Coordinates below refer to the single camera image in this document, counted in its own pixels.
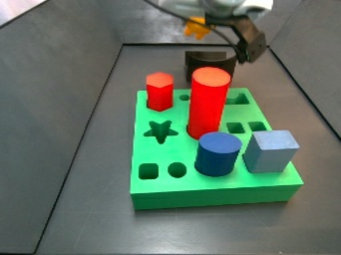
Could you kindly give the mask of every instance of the gray cube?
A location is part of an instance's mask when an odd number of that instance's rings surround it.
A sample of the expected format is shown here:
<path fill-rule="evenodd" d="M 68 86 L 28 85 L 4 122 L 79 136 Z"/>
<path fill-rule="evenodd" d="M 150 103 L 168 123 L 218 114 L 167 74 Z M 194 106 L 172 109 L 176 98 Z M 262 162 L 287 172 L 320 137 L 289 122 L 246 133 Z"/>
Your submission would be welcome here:
<path fill-rule="evenodd" d="M 255 131 L 243 155 L 249 172 L 283 171 L 298 147 L 289 130 Z"/>

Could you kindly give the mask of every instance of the shape sorter board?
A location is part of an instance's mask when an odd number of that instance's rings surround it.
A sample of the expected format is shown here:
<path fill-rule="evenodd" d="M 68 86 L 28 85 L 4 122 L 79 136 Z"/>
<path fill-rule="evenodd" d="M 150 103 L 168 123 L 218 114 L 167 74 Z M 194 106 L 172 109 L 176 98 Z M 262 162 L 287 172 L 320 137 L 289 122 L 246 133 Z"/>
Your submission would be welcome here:
<path fill-rule="evenodd" d="M 202 175 L 194 168 L 197 144 L 186 132 L 190 90 L 174 90 L 172 108 L 147 108 L 138 92 L 131 197 L 135 209 L 287 201 L 303 184 L 291 162 L 282 172 L 250 173 L 242 154 L 251 132 L 271 130 L 247 89 L 229 89 L 219 131 L 234 134 L 242 149 L 231 174 Z"/>

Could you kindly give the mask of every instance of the gray table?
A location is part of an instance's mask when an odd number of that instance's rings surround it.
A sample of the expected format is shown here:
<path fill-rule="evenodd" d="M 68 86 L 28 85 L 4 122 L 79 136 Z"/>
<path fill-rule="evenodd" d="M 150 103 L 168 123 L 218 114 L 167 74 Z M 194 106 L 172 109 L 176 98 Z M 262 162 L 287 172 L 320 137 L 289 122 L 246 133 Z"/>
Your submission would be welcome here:
<path fill-rule="evenodd" d="M 274 129 L 301 145 L 293 162 L 305 185 L 287 203 L 134 211 L 130 171 L 136 91 L 146 75 L 188 88 L 183 51 L 218 47 L 126 46 L 88 125 L 39 254 L 341 253 L 341 144 L 281 64 L 266 51 L 237 66 Z"/>

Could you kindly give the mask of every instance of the gray wall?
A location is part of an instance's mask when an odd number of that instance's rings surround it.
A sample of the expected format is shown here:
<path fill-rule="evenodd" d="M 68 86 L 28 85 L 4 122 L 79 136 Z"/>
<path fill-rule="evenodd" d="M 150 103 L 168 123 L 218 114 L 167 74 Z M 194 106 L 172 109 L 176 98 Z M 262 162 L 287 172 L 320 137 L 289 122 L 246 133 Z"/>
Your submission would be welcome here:
<path fill-rule="evenodd" d="M 306 0 L 270 48 L 341 136 L 341 2 Z"/>
<path fill-rule="evenodd" d="M 0 30 L 0 252 L 35 251 L 120 40 L 95 0 Z"/>

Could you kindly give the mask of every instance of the square hole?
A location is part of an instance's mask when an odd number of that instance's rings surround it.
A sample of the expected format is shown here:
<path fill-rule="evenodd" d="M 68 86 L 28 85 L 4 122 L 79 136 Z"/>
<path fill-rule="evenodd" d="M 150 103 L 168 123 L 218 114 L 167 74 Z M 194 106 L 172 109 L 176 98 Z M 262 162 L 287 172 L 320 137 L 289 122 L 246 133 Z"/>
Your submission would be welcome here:
<path fill-rule="evenodd" d="M 241 123 L 226 123 L 230 133 L 245 133 L 245 129 Z"/>
<path fill-rule="evenodd" d="M 159 177 L 159 166 L 156 163 L 142 163 L 139 166 L 139 179 L 156 179 Z"/>
<path fill-rule="evenodd" d="M 266 127 L 262 122 L 249 123 L 251 131 L 266 131 Z"/>

